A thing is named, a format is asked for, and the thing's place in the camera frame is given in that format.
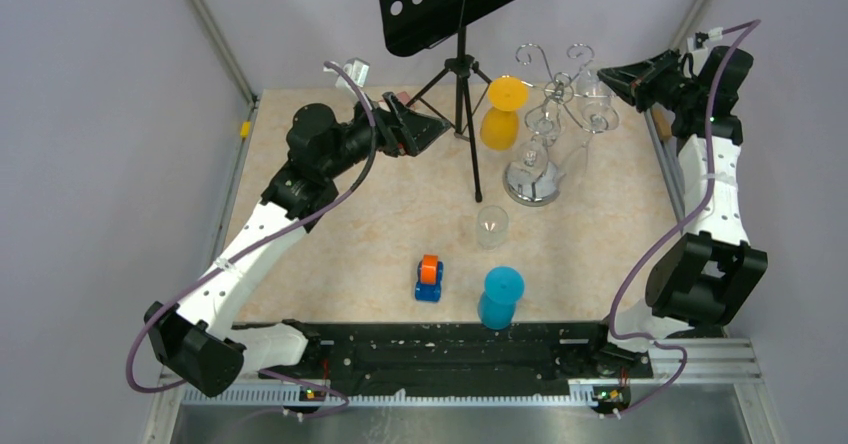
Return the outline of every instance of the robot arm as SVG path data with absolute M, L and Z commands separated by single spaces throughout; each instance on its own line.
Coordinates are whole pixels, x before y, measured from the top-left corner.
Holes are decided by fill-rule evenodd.
M 242 372 L 297 364 L 306 348 L 307 338 L 287 324 L 244 330 L 233 330 L 232 325 L 271 267 L 317 220 L 246 249 L 335 200 L 333 179 L 372 152 L 372 132 L 377 150 L 398 157 L 418 155 L 450 128 L 447 121 L 410 111 L 392 93 L 383 98 L 389 110 L 373 110 L 373 131 L 361 104 L 348 124 L 338 123 L 323 104 L 301 108 L 286 136 L 288 161 L 271 179 L 244 228 L 207 271 L 221 272 L 180 300 L 148 333 L 156 358 L 205 395 L 220 394 Z M 239 254 L 244 255 L 231 262 Z M 154 303 L 145 321 L 161 306 Z
M 669 50 L 640 63 L 602 69 L 601 80 L 628 104 L 645 111 L 660 103 L 675 114 L 672 133 L 682 145 L 678 160 L 684 177 L 686 214 L 715 186 L 709 204 L 684 229 L 678 242 L 652 269 L 645 299 L 620 313 L 616 326 L 625 333 L 647 332 L 656 338 L 704 325 L 726 325 L 736 315 L 768 266 L 765 252 L 752 249 L 742 226 L 737 200 L 737 159 L 742 126 L 731 114 L 737 90 L 753 65 L 753 57 L 737 50 L 722 74 L 711 119 L 715 172 L 707 172 L 704 114 L 710 83 L 724 46 L 709 54 L 703 42 L 715 31 L 690 41 L 683 58 Z M 609 342 L 632 352 L 644 352 L 646 339 Z

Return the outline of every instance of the white wall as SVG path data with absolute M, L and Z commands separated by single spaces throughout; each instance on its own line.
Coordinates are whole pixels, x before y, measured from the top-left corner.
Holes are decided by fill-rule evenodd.
M 0 49 L 0 442 L 136 442 L 245 106 L 184 0 L 0 0 Z
M 386 51 L 378 0 L 206 0 L 251 85 L 265 88 L 332 85 L 326 59 L 359 56 L 372 64 L 374 85 L 422 84 L 455 52 L 451 39 L 408 58 Z M 625 64 L 665 50 L 692 0 L 517 0 L 469 26 L 468 52 L 491 76 L 528 74 L 515 62 L 532 41 L 557 70 L 572 71 L 565 50 L 592 45 L 602 62 Z
M 714 0 L 704 29 L 751 18 L 736 111 L 743 221 L 769 269 L 732 327 L 750 336 L 792 442 L 845 442 L 845 11 L 848 0 Z

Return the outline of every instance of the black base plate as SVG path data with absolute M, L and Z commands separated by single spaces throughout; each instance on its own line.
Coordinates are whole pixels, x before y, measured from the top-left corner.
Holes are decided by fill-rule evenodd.
M 599 322 L 518 323 L 499 332 L 480 324 L 285 322 L 310 343 L 298 365 L 273 370 L 321 379 L 326 361 L 333 388 L 347 395 L 564 395 L 569 379 L 617 377 L 621 367 L 631 379 L 652 376 L 642 355 L 609 352 Z

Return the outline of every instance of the marble countertop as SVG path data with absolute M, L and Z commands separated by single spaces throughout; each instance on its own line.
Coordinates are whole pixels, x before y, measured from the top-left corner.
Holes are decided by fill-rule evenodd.
M 472 86 L 475 102 L 483 89 Z M 372 97 L 386 90 L 412 95 L 417 88 L 367 89 Z M 427 98 L 452 117 L 452 85 L 434 87 Z M 540 100 L 531 91 L 523 111 Z M 262 95 L 227 242 L 285 162 L 292 116 L 314 102 L 332 107 L 340 122 L 352 117 L 350 101 L 334 89 L 267 90 Z M 473 322 L 486 273 L 501 265 L 514 267 L 525 280 L 515 320 L 603 318 L 633 263 L 675 223 L 645 120 L 618 100 L 615 107 L 619 128 L 593 139 L 583 179 L 545 207 L 525 207 L 510 199 L 501 176 L 514 151 L 490 150 L 479 138 L 481 204 L 474 202 L 468 142 L 450 131 L 418 157 L 378 155 L 351 198 L 274 266 L 239 320 Z M 484 100 L 476 114 L 478 137 L 488 108 Z M 566 122 L 555 157 L 586 137 Z M 522 125 L 519 143 L 528 138 Z M 336 180 L 340 192 L 361 165 Z M 502 207 L 510 219 L 507 241 L 493 251 L 479 249 L 475 236 L 477 212 L 487 205 Z M 442 298 L 436 304 L 413 297 L 416 266 L 424 254 L 437 254 L 445 265 Z M 652 264 L 634 281 L 625 306 L 643 295 Z

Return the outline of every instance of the black music stand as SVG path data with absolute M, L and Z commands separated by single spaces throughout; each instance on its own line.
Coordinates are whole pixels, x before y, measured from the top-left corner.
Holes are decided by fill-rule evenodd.
M 514 0 L 380 0 L 386 48 L 396 56 L 411 56 L 423 49 L 438 45 L 453 34 L 457 35 L 456 57 L 445 60 L 444 68 L 415 94 L 407 105 L 421 101 L 436 115 L 449 120 L 425 101 L 423 96 L 448 72 L 456 75 L 454 135 L 467 139 L 470 143 L 471 166 L 474 173 L 474 199 L 477 202 L 483 201 L 483 192 L 480 190 L 477 144 L 472 119 L 474 111 L 471 108 L 468 78 L 473 72 L 487 84 L 491 83 L 491 79 L 480 70 L 480 64 L 474 59 L 474 56 L 465 53 L 465 27 L 512 1 Z M 467 138 L 464 136 L 465 128 L 462 127 L 463 105 L 465 116 L 468 119 Z

